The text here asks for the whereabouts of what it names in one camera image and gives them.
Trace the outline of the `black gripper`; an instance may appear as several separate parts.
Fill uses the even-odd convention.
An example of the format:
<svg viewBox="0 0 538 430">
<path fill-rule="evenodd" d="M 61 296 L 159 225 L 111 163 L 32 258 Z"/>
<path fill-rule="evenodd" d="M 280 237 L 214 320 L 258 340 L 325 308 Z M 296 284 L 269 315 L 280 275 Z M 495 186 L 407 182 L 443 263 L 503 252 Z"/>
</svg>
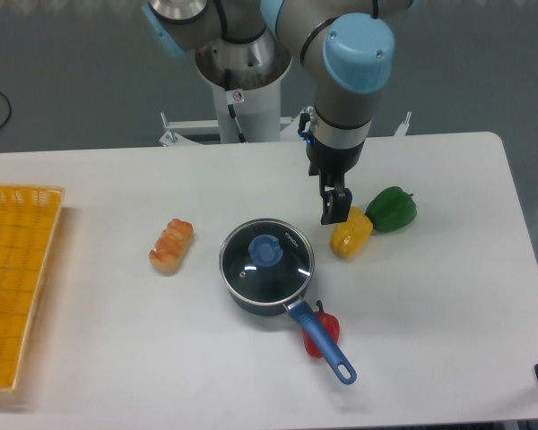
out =
<svg viewBox="0 0 538 430">
<path fill-rule="evenodd" d="M 319 176 L 319 193 L 323 203 L 321 224 L 345 222 L 349 217 L 352 193 L 345 186 L 344 174 L 359 160 L 364 145 L 364 125 L 335 125 L 317 112 L 302 112 L 299 116 L 299 136 L 306 142 L 308 174 Z"/>
</svg>

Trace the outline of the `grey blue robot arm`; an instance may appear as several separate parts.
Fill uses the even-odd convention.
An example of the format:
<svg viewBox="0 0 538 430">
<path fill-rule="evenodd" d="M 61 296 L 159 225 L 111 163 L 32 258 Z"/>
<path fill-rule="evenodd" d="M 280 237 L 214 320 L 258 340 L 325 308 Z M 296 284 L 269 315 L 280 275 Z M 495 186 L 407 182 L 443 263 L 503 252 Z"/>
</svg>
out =
<svg viewBox="0 0 538 430">
<path fill-rule="evenodd" d="M 360 157 L 395 38 L 386 17 L 408 1 L 147 1 L 142 10 L 164 49 L 195 55 L 213 92 L 221 141 L 273 142 L 281 82 L 298 61 L 315 81 L 299 117 L 309 174 L 319 179 L 323 224 L 347 219 L 344 176 Z"/>
</svg>

